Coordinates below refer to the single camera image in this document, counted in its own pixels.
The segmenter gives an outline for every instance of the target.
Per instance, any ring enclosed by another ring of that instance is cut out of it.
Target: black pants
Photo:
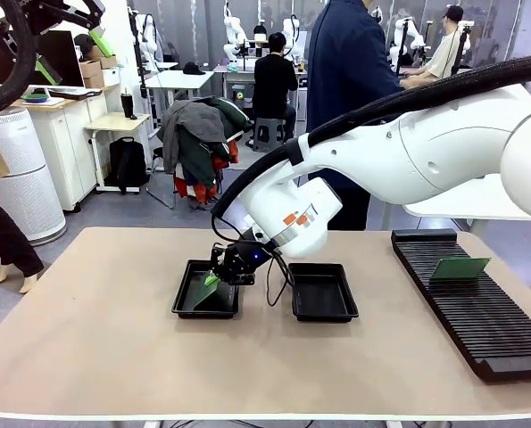
[[[291,105],[287,105],[285,109],[285,141],[295,136],[295,123],[297,121],[297,110]]]
[[[15,265],[25,277],[43,270],[43,263],[15,222],[0,207],[0,259],[2,265]]]
[[[343,208],[328,222],[328,230],[364,230],[369,213],[370,193],[361,187],[333,189]]]

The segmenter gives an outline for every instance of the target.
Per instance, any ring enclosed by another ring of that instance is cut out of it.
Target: black rack
[[[453,230],[394,231],[392,245],[477,376],[488,382],[531,379],[531,318],[488,274],[430,283],[440,259],[469,257]]]

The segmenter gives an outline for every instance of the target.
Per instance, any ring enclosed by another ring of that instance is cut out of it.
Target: black tray
[[[348,323],[358,317],[342,265],[291,263],[293,313],[299,321]]]
[[[531,319],[487,273],[473,281],[430,283],[440,259],[469,257],[453,230],[393,231],[392,246],[477,376],[531,379]]]
[[[195,288],[191,289],[192,280],[199,279],[212,264],[208,260],[189,260],[186,272],[178,289],[172,312],[180,318],[220,318],[228,319],[238,312],[239,288],[229,284],[220,284],[218,290],[202,303],[193,308],[191,300],[195,296]],[[196,286],[203,286],[202,282],[195,282]]]

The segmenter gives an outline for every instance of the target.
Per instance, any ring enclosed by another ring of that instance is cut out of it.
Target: bare foot
[[[27,294],[31,291],[31,289],[35,286],[37,283],[37,275],[29,276],[25,278],[25,281],[23,282],[23,286],[19,290],[19,293],[21,294]]]
[[[9,274],[9,265],[8,266],[2,265],[0,267],[0,283],[2,283],[3,281],[7,279],[7,274]]]

